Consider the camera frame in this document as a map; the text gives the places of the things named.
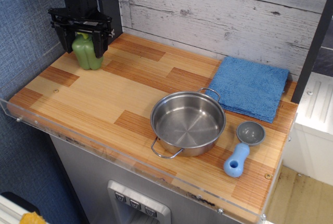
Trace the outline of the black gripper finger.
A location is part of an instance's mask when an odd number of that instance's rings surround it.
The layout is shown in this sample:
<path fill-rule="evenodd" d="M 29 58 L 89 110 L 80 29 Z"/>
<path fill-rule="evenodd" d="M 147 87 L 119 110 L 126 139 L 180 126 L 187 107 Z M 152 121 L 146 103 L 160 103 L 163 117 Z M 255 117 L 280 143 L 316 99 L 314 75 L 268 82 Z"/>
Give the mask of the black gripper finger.
<path fill-rule="evenodd" d="M 60 43 L 62 44 L 63 49 L 67 53 L 71 53 L 72 43 L 75 40 L 75 27 L 74 24 L 54 24 L 54 29 L 57 33 Z"/>
<path fill-rule="evenodd" d="M 108 49 L 108 39 L 110 31 L 93 31 L 92 41 L 96 58 L 101 58 Z"/>

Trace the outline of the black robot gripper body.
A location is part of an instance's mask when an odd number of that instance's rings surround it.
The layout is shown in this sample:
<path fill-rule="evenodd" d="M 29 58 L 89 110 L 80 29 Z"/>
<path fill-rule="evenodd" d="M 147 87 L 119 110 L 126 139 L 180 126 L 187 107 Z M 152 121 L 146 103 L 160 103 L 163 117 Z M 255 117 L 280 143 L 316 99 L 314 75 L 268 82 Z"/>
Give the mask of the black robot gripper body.
<path fill-rule="evenodd" d="M 54 29 L 113 37 L 112 18 L 98 10 L 97 0 L 65 0 L 64 8 L 50 8 Z"/>

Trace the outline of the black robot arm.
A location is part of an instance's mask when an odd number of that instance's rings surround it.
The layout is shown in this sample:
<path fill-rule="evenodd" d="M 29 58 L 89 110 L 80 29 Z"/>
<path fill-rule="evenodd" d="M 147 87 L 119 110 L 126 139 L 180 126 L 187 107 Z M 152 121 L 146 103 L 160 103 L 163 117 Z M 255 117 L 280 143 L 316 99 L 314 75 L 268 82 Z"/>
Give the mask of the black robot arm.
<path fill-rule="evenodd" d="M 99 2 L 103 0 L 64 0 L 65 7 L 50 8 L 51 25 L 63 49 L 71 53 L 76 33 L 92 37 L 94 52 L 101 58 L 108 49 L 108 39 L 114 37 L 112 18 L 103 14 Z"/>

